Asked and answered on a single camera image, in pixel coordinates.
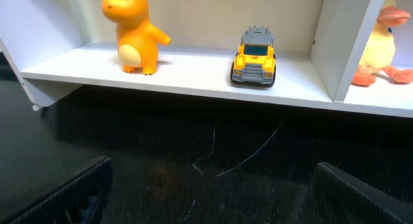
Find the toy's arm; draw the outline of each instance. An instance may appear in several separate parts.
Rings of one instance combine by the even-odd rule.
[[[162,30],[158,29],[158,27],[149,24],[146,28],[146,30],[149,32],[152,38],[155,39],[158,43],[161,43],[163,45],[169,45],[170,44],[170,37],[168,37]]]

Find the yellow toy truck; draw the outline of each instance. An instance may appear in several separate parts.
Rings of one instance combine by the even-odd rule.
[[[274,35],[268,27],[249,27],[231,68],[231,82],[255,83],[271,87],[276,80]]]

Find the plush duck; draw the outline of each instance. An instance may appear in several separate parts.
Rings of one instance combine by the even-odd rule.
[[[381,70],[397,83],[413,81],[413,69],[398,70],[390,65],[396,52],[391,27],[403,25],[409,18],[408,12],[396,8],[395,0],[385,0],[354,75],[353,84],[372,85],[376,82],[372,73]]]
[[[117,53],[124,72],[142,68],[152,75],[157,70],[157,43],[170,44],[170,37],[149,21],[148,0],[102,0],[107,19],[117,24]]]

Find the speckled black surface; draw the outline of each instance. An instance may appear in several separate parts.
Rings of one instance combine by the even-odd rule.
[[[295,223],[322,161],[413,204],[408,119],[86,86],[33,112],[4,67],[0,101],[0,201],[107,155],[103,223]]]

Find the toy's head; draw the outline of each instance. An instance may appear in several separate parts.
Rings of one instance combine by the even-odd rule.
[[[396,27],[405,24],[409,18],[408,12],[396,8],[395,0],[385,0],[377,21],[385,27]]]
[[[148,0],[102,0],[102,12],[115,23],[134,24],[149,16]]]

